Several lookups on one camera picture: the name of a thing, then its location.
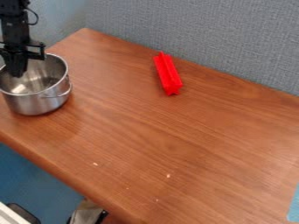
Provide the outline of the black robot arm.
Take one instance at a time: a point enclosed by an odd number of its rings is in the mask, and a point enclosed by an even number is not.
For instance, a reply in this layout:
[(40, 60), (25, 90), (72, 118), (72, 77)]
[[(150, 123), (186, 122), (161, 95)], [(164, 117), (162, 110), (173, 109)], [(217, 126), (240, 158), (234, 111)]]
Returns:
[(37, 13), (29, 8), (30, 0), (0, 0), (0, 56), (8, 73), (20, 78), (28, 67), (28, 60), (44, 60), (45, 44), (30, 38), (28, 13), (37, 18)]

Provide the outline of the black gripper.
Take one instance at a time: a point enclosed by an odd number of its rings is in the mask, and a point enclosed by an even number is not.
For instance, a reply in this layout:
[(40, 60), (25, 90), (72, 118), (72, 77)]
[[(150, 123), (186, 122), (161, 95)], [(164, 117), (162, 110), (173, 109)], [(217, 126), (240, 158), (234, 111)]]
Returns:
[[(28, 59), (32, 60), (45, 59), (45, 53), (44, 53), (45, 44), (36, 40), (30, 40), (24, 45), (8, 45), (4, 41), (0, 41), (0, 44), (4, 45), (4, 47), (0, 47), (0, 55), (4, 57), (4, 63), (8, 72), (13, 77), (20, 78), (24, 75), (24, 72), (26, 71)], [(38, 48), (40, 51), (30, 52), (28, 50), (29, 47)], [(14, 59), (16, 54), (18, 54), (17, 65)]]

